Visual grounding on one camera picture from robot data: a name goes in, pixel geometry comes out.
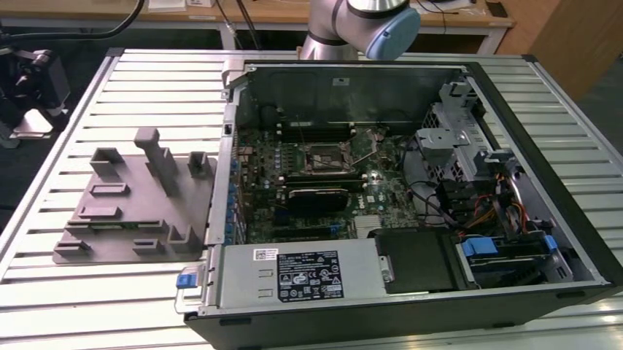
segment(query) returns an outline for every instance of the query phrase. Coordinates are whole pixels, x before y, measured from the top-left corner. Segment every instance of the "cable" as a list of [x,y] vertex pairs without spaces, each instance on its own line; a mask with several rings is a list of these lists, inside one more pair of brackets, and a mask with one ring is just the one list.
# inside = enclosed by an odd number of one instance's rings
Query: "cable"
[[432,203],[429,200],[426,200],[416,191],[412,191],[412,195],[417,197],[420,201],[422,201],[428,206],[437,211],[438,215],[444,218],[444,221],[448,223],[449,226],[458,228],[461,230],[466,230],[466,227],[462,227],[456,220],[452,219],[452,217],[438,208],[438,206]]
[[242,14],[244,21],[246,22],[246,26],[249,27],[249,32],[250,32],[250,39],[253,40],[253,45],[257,50],[261,50],[261,43],[260,43],[260,37],[257,35],[257,31],[254,30],[254,25],[253,21],[250,20],[249,12],[246,11],[246,8],[244,7],[242,0],[236,0],[237,7],[240,8],[240,13]]
[[522,229],[524,232],[526,232],[526,229],[525,229],[525,224],[526,224],[525,208],[520,203],[514,203],[514,202],[513,202],[512,206],[518,211],[521,229]]
[[137,0],[134,9],[130,14],[125,17],[124,21],[110,31],[102,33],[30,33],[30,34],[15,34],[7,35],[0,38],[0,45],[13,44],[15,42],[26,40],[104,40],[116,36],[125,28],[132,24],[136,17],[138,16],[140,10],[145,0]]
[[226,29],[229,30],[229,33],[233,35],[233,40],[236,40],[236,45],[240,50],[242,49],[242,43],[240,42],[240,39],[237,38],[237,33],[236,33],[236,26],[233,25],[232,21],[228,19],[225,11],[222,10],[221,6],[221,1],[216,0],[216,6],[217,10],[221,12],[222,20],[225,22]]
[[430,2],[432,5],[433,5],[433,6],[437,8],[437,10],[438,10],[438,11],[433,11],[433,10],[430,10],[430,9],[426,9],[426,8],[424,7],[424,5],[421,5],[421,2],[418,2],[418,0],[416,0],[416,1],[417,1],[417,5],[424,9],[424,11],[426,11],[426,12],[429,12],[429,13],[440,13],[440,14],[441,14],[441,20],[442,20],[442,22],[444,22],[444,34],[445,34],[445,31],[448,30],[448,26],[445,25],[445,14],[448,14],[448,15],[457,15],[458,13],[457,13],[457,12],[445,12],[445,11],[437,6],[437,4],[434,4],[433,2]]
[[[486,222],[489,219],[494,217],[494,209],[490,208],[480,217],[477,217],[469,224],[466,224],[466,229],[472,228],[473,226]],[[458,236],[465,235],[465,230],[458,232]]]
[[428,195],[428,197],[426,197],[426,203],[425,203],[425,206],[424,206],[424,213],[426,213],[426,215],[429,215],[429,214],[428,214],[428,203],[430,202],[430,197],[432,197],[433,195],[436,195],[436,193],[430,193],[430,194]]

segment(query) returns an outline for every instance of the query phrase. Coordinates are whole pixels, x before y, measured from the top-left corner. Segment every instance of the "metal slatted table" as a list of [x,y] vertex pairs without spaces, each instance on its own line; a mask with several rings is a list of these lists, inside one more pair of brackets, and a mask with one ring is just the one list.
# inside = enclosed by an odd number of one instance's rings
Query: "metal slatted table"
[[[137,154],[137,127],[160,129],[176,156],[217,154],[221,64],[293,52],[125,50],[106,57],[0,236],[0,349],[209,349],[174,313],[174,277],[193,263],[57,266],[51,249],[90,176],[96,147]],[[478,61],[613,253],[623,258],[623,161],[537,63],[517,56],[405,55]],[[505,144],[496,125],[490,129]],[[348,343],[354,349],[612,349],[623,300],[558,310],[518,327]],[[306,346],[334,348],[340,345]]]

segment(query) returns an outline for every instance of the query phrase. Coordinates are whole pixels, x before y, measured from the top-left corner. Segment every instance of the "black cable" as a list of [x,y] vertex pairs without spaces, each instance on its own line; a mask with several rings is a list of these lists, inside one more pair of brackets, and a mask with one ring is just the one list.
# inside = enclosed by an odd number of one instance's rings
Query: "black cable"
[[216,6],[217,6],[218,11],[221,12],[221,16],[222,16],[222,20],[224,20],[225,25],[226,25],[226,29],[232,32],[233,40],[236,40],[236,46],[237,46],[238,50],[244,50],[242,49],[242,43],[240,42],[240,39],[237,38],[236,27],[233,27],[233,23],[226,17],[225,11],[222,10],[220,0],[216,0]]
[[102,33],[30,33],[30,34],[15,34],[7,35],[0,38],[0,45],[13,44],[15,42],[26,40],[104,40],[116,36],[125,28],[132,24],[136,17],[138,16],[140,10],[145,0],[137,0],[134,9],[130,14],[125,17],[124,21],[110,31]]
[[249,27],[250,32],[250,39],[253,40],[253,45],[257,50],[261,50],[261,43],[260,37],[257,35],[257,31],[254,30],[253,21],[250,20],[249,12],[244,6],[242,0],[236,0],[237,7],[240,8],[240,13],[242,14],[244,21],[246,22],[246,26]]
[[[410,189],[410,186],[417,184],[417,183],[424,183],[424,184],[434,184],[433,182],[430,181],[414,181],[412,182],[410,184],[408,184],[408,188]],[[448,223],[449,226],[452,226],[453,228],[457,228],[462,231],[468,231],[468,228],[464,227],[462,225],[460,225],[456,220],[452,219],[452,217],[448,215],[448,213],[445,213],[441,208],[434,204],[432,203],[428,199],[425,199],[416,191],[410,190],[410,193],[412,195],[420,200],[424,202],[424,204],[426,204],[432,209],[434,209],[434,211],[438,213],[438,215],[444,218],[444,221]]]
[[430,197],[432,197],[433,195],[437,195],[437,194],[433,192],[433,193],[430,193],[430,194],[428,195],[428,197],[426,197],[426,204],[425,204],[425,206],[424,206],[424,213],[426,213],[426,215],[428,215],[428,203],[430,202]]
[[433,10],[430,10],[430,9],[426,9],[426,8],[424,7],[424,5],[421,5],[421,2],[418,2],[418,0],[416,0],[416,1],[417,1],[417,4],[418,4],[418,5],[421,6],[421,8],[424,9],[424,11],[426,11],[426,12],[429,12],[429,13],[440,13],[440,14],[441,14],[441,20],[442,20],[442,22],[444,22],[444,34],[445,34],[445,31],[448,30],[448,27],[446,27],[446,25],[445,25],[445,14],[448,14],[448,15],[457,15],[458,13],[457,13],[457,12],[445,12],[445,11],[437,6],[437,4],[434,4],[434,3],[430,1],[432,5],[433,5],[433,6],[437,8],[437,10],[438,10],[438,11],[433,11]]

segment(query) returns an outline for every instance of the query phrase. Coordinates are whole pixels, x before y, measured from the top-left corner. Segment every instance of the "metal bracket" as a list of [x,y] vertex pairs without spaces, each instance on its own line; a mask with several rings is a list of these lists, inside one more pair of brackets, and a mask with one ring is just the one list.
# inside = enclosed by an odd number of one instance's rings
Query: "metal bracket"
[[11,130],[10,139],[49,139],[53,129],[41,113],[30,109],[23,115],[19,125]]
[[222,87],[230,88],[233,80],[244,75],[244,60],[226,60],[222,62],[221,79]]
[[429,164],[448,164],[454,147],[469,144],[469,140],[461,136],[445,128],[424,128],[416,131],[417,145]]
[[478,151],[473,157],[473,165],[476,166],[476,175],[486,176],[490,166],[494,164],[502,165],[514,158],[514,154],[509,149],[497,149],[492,152]]
[[214,287],[217,280],[218,280],[218,269],[217,264],[221,261],[221,250],[222,245],[217,244],[216,246],[210,246],[208,249],[208,259],[205,261],[205,271],[204,271],[204,295],[205,297],[205,306],[216,306],[217,305],[217,288]]
[[446,97],[461,108],[470,108],[477,101],[477,94],[468,82],[452,82],[438,90],[438,95]]

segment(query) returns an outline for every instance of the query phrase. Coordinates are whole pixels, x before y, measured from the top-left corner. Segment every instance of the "power supply label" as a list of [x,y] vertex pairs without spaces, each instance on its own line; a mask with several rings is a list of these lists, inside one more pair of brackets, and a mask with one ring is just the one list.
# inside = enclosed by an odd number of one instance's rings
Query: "power supply label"
[[276,270],[281,302],[344,297],[337,251],[277,254]]

